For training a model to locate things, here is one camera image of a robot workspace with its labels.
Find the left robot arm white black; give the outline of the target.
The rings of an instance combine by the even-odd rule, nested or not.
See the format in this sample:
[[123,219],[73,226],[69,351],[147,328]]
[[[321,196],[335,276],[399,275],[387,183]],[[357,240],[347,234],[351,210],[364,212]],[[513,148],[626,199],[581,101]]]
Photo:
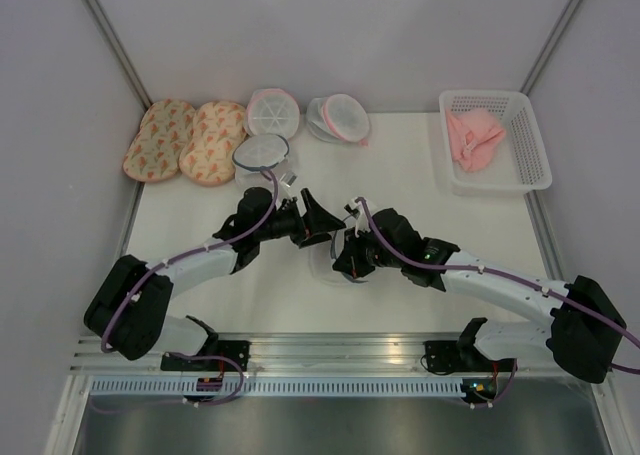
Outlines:
[[299,248],[331,239],[345,223],[325,210],[308,189],[280,203],[267,189],[247,189],[220,230],[203,244],[156,263],[133,255],[117,259],[90,302],[83,323],[101,338],[102,350],[129,361],[147,355],[169,332],[172,298],[202,283],[233,275],[260,253],[263,242],[288,238]]

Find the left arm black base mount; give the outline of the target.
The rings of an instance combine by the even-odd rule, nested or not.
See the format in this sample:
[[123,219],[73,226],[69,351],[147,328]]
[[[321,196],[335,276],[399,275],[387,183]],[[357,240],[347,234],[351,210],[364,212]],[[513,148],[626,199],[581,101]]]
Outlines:
[[250,342],[209,338],[195,354],[168,352],[162,357],[160,369],[166,372],[237,372],[247,369]]

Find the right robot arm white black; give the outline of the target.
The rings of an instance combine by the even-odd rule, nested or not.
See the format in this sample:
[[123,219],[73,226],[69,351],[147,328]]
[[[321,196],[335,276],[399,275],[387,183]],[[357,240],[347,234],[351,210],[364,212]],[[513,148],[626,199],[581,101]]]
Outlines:
[[346,206],[355,219],[344,233],[333,270],[352,279],[394,268],[413,284],[464,295],[520,316],[518,322],[472,319],[457,339],[425,345],[435,374],[484,371],[517,360],[554,362],[569,375],[602,383],[626,324],[600,285],[584,276],[572,282],[530,277],[421,236],[393,209],[371,213],[360,199]]

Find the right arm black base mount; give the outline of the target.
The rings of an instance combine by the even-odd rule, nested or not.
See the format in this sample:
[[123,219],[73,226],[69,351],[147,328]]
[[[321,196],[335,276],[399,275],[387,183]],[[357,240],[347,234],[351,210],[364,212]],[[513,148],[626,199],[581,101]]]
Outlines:
[[473,347],[459,348],[454,340],[424,342],[427,370],[436,375],[491,372],[493,364]]

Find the blue-trimmed mesh laundry bag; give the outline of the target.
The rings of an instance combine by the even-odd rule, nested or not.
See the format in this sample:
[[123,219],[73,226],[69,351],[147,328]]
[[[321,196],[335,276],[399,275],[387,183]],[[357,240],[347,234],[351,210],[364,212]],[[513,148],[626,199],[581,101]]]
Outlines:
[[367,279],[354,279],[351,275],[333,270],[333,264],[344,246],[344,232],[355,226],[354,219],[353,215],[347,215],[343,219],[345,228],[332,232],[328,241],[314,245],[309,249],[309,269],[315,280],[328,286],[340,288],[363,286],[369,283]]

